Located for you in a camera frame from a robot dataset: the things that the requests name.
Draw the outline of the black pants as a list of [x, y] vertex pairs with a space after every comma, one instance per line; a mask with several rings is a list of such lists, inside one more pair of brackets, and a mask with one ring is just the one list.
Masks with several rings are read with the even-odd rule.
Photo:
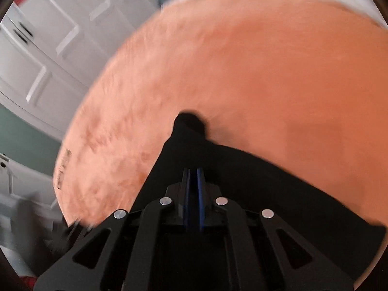
[[380, 251], [387, 229], [364, 221], [339, 201], [279, 167], [241, 150], [207, 139], [204, 123], [191, 113], [174, 120], [170, 138], [143, 184], [132, 211], [162, 198], [166, 189], [191, 171], [187, 192], [187, 226], [172, 244], [176, 262], [152, 279], [150, 290], [166, 282], [168, 290], [232, 290], [226, 258], [226, 236], [219, 226], [199, 228], [197, 171], [217, 186], [222, 197], [247, 212], [272, 210], [307, 239], [353, 281], [353, 287]]

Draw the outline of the orange velvet bed blanket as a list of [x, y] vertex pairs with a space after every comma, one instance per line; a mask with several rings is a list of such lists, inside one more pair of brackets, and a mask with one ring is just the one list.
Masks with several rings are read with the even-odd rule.
[[54, 188], [69, 223], [132, 208], [181, 111], [209, 139], [387, 224], [387, 29], [327, 0], [186, 0], [134, 32], [83, 99]]

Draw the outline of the white panelled wardrobe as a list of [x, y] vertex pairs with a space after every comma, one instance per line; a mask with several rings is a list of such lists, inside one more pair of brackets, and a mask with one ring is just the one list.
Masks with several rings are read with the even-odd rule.
[[1, 20], [1, 103], [61, 140], [84, 96], [162, 0], [14, 0]]

